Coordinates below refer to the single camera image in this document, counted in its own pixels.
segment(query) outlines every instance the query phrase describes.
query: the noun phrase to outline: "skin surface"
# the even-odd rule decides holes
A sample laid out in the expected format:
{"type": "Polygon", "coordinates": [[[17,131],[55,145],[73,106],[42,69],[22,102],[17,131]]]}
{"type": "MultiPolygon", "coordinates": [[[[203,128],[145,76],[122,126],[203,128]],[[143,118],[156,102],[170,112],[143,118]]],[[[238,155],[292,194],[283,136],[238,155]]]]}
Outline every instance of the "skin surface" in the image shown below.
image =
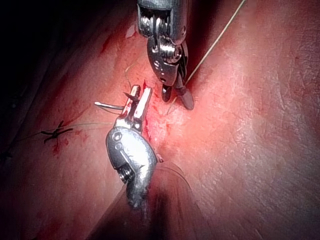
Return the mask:
{"type": "MultiPolygon", "coordinates": [[[[239,3],[192,3],[189,73],[239,3]]],[[[1,150],[18,127],[16,140],[62,120],[73,130],[10,149],[0,170],[3,239],[88,236],[122,187],[105,147],[117,116],[93,102],[124,104],[129,83],[153,88],[143,134],[184,172],[215,239],[318,239],[319,8],[317,0],[247,1],[188,85],[194,110],[177,101],[168,115],[135,1],[104,3],[87,18],[84,9],[66,14],[34,74],[42,82],[30,108],[16,112],[24,121],[1,126],[1,150]]]]}

